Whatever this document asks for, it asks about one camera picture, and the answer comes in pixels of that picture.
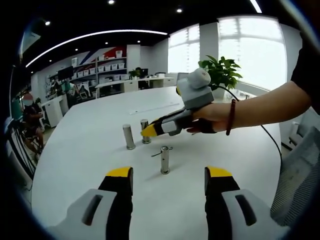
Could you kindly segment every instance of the white tabletop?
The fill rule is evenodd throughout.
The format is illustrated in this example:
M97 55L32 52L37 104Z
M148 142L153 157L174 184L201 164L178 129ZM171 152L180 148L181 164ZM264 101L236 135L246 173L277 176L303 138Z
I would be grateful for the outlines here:
M119 80L119 81L110 81L106 83L100 83L97 86L95 86L96 89L105 87L105 86L110 86L110 85L116 85L116 84L124 84L126 82L140 82L140 81L154 81L154 80L173 80L173 77L146 77L146 78L138 78L138 79L132 79L132 80Z
M133 167L131 240L206 240L205 167L231 172L242 189L272 205L280 172L276 146L261 127L216 134L162 135L142 144L140 120L149 122L183 107L175 87L122 93L73 106L49 138L32 188L32 212L55 226L68 207L97 189L112 169ZM122 130L131 124L134 150ZM278 124L265 126L280 145ZM160 173L161 146L172 146L170 173Z

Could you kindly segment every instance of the black ceiling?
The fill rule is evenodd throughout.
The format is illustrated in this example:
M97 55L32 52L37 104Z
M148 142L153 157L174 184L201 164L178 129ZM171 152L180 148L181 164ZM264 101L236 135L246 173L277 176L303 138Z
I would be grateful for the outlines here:
M296 27L278 0L257 0L264 15L277 17L281 23ZM256 14L250 0L52 0L31 11L31 30L41 38L24 54L26 65L36 56L66 40L85 34L121 29L151 30L171 34L187 26L207 24L218 17ZM67 43L42 56L31 64L29 71L39 71L52 63L80 52L137 44L152 46L168 36L151 33L108 33L85 37Z

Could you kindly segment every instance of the window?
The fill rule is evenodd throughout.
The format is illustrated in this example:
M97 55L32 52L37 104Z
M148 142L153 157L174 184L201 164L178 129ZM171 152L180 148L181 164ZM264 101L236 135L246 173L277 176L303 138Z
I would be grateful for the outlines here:
M168 49L168 72L190 73L198 68L200 60L199 24L170 35Z
M287 81L287 57L279 22L265 16L219 19L219 57L236 60L241 81L273 90Z

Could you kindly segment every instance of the metal cylinder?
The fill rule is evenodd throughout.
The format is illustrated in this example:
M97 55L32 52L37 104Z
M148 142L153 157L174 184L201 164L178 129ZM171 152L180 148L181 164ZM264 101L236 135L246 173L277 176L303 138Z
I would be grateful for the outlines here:
M161 147L161 170L162 174L168 174L169 169L169 151L170 149L167 146Z
M141 130L145 129L145 128L148 127L148 125L149 125L148 119L142 119L142 120L140 121L140 124L141 124ZM142 143L143 143L143 144L149 144L149 143L151 143L150 137L148 137L148 136L143 136L143 137L142 137Z
M122 129L123 129L124 138L125 138L125 142L126 142L126 148L128 150L135 149L136 145L135 145L135 142L134 142L134 138L132 136L130 124L124 124L122 126Z

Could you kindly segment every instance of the gray chair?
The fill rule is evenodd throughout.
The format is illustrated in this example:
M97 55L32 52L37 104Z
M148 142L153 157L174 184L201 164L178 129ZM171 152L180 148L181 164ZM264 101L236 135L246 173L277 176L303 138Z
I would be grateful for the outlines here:
M280 226L292 227L312 198L320 180L320 132L309 128L283 160L270 215Z
M302 116L300 123L294 122L289 136L289 143L298 145L308 133L310 127L319 122L318 114L312 108L308 109Z

